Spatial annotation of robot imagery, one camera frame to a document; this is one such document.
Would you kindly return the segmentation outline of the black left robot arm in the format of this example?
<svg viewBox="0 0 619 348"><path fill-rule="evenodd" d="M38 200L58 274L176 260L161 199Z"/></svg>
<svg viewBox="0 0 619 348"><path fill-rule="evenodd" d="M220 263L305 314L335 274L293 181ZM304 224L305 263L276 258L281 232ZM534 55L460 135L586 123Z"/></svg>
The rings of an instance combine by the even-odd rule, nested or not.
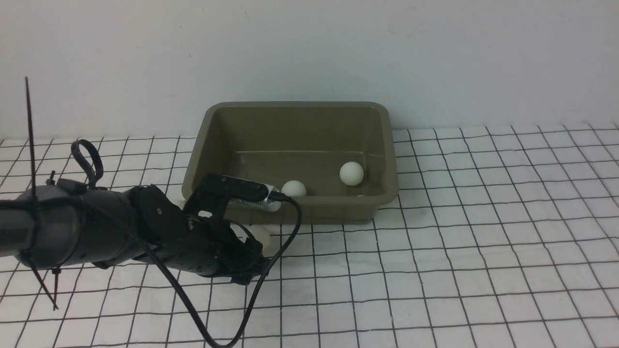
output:
<svg viewBox="0 0 619 348"><path fill-rule="evenodd" d="M245 285L271 262L254 236L242 241L229 220L184 212L155 185L125 192L43 185L36 192L36 203L31 190L1 201L1 255L25 267L153 264L148 247L169 269Z"/></svg>

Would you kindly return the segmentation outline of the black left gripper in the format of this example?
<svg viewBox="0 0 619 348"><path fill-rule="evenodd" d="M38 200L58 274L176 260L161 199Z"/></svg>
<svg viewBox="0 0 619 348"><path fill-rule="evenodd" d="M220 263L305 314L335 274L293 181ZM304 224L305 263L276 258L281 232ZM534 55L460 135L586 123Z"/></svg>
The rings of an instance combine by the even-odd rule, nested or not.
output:
<svg viewBox="0 0 619 348"><path fill-rule="evenodd" d="M241 286L269 274L271 259L264 259L261 243L253 235L239 238L225 219L164 212L160 239L160 260L169 269L231 277Z"/></svg>

